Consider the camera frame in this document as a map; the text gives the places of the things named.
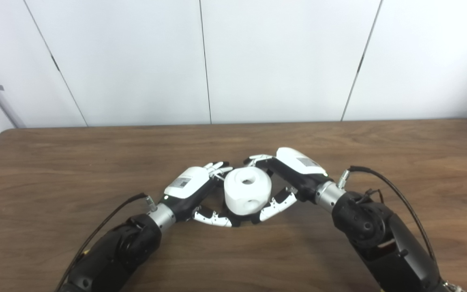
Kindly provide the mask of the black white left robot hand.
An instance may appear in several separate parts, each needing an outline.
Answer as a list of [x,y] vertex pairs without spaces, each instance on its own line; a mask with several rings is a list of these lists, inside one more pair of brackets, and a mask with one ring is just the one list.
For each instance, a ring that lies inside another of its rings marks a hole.
[[196,208],[209,193],[224,184],[226,175],[233,169],[227,161],[190,167],[165,188],[158,206],[164,206],[173,223],[190,220]]

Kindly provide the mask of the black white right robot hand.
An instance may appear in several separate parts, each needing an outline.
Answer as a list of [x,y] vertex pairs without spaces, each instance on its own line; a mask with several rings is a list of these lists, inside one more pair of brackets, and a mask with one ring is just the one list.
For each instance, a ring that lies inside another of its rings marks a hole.
[[290,187],[284,187],[251,216],[253,224],[268,220],[297,201],[309,201],[332,213],[337,200],[343,195],[324,168],[293,148],[280,147],[275,156],[253,155],[245,159],[243,164],[265,169],[269,176],[276,174],[290,184]]

